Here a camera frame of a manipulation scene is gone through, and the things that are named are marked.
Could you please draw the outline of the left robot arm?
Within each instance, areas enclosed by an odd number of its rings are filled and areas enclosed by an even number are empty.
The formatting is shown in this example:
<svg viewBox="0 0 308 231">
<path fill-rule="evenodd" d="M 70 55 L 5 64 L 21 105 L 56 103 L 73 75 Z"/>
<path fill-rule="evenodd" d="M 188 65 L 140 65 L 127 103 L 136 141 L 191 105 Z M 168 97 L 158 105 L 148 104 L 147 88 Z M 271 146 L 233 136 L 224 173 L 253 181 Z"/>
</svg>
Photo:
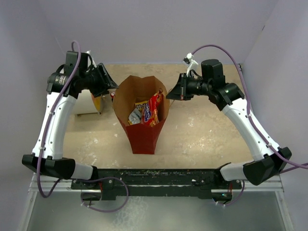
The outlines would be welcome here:
<svg viewBox="0 0 308 231">
<path fill-rule="evenodd" d="M 78 95 L 89 90 L 94 97 L 108 94 L 118 85 L 102 63 L 95 64 L 90 54 L 68 51 L 65 64 L 47 81 L 47 106 L 40 135 L 31 154 L 22 164 L 35 173 L 59 179 L 82 179 L 89 189 L 97 187 L 97 168 L 63 157 L 64 136 Z"/>
</svg>

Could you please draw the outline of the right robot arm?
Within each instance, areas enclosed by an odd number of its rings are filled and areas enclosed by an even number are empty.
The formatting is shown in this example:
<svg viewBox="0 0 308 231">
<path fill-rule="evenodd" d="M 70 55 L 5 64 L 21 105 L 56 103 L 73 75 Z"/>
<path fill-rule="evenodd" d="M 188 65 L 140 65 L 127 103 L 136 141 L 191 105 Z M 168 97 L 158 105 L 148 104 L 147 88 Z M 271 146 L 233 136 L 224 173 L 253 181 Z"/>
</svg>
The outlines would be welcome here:
<svg viewBox="0 0 308 231">
<path fill-rule="evenodd" d="M 235 125 L 253 158 L 252 161 L 222 166 L 220 173 L 214 176 L 215 185 L 226 188 L 231 180 L 247 180 L 260 185 L 280 174 L 286 166 L 285 160 L 292 156 L 291 150 L 274 141 L 248 111 L 248 102 L 238 85 L 226 82 L 222 63 L 217 59 L 204 60 L 201 62 L 202 74 L 198 75 L 198 63 L 194 59 L 184 58 L 183 61 L 188 66 L 187 71 L 179 75 L 167 99 L 188 101 L 195 95 L 207 96 Z"/>
</svg>

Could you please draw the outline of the red brown paper bag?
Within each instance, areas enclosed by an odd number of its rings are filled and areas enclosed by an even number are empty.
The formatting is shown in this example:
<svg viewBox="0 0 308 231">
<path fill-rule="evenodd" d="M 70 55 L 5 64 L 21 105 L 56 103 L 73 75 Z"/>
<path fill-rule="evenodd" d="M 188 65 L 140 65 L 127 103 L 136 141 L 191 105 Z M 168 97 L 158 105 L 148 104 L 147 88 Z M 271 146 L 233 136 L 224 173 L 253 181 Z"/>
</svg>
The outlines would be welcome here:
<svg viewBox="0 0 308 231">
<path fill-rule="evenodd" d="M 115 91 L 113 109 L 133 154 L 154 154 L 169 113 L 167 89 L 156 77 L 129 76 Z"/>
</svg>

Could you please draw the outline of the red candy snack bag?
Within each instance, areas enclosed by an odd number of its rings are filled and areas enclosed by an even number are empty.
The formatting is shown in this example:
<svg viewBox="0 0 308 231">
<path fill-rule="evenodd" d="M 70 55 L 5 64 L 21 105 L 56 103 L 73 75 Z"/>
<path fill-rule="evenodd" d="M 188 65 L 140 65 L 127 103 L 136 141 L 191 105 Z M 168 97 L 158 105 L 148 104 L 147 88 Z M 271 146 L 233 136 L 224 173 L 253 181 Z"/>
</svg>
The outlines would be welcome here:
<svg viewBox="0 0 308 231">
<path fill-rule="evenodd" d="M 158 106 L 163 99 L 163 91 L 159 89 L 144 106 L 142 111 L 141 123 L 149 127 L 154 127 L 159 123 L 158 119 Z"/>
</svg>

